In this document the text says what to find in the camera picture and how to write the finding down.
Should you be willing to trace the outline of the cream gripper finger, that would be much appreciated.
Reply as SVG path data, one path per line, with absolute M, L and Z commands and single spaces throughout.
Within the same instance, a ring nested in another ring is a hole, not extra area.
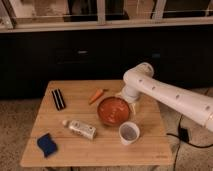
M 129 108 L 131 110 L 132 116 L 136 115 L 136 103 L 129 103 Z

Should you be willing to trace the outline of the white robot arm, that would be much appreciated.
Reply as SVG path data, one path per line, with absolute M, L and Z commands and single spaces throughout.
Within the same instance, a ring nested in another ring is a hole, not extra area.
M 143 62 L 127 70 L 121 96 L 134 103 L 144 93 L 213 132 L 213 98 L 160 82 L 151 64 Z

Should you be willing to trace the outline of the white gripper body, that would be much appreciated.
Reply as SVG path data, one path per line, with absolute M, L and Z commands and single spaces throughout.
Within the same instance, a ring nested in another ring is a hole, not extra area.
M 140 92 L 128 85 L 125 85 L 122 90 L 116 94 L 116 96 L 123 98 L 128 103 L 134 103 L 140 98 Z

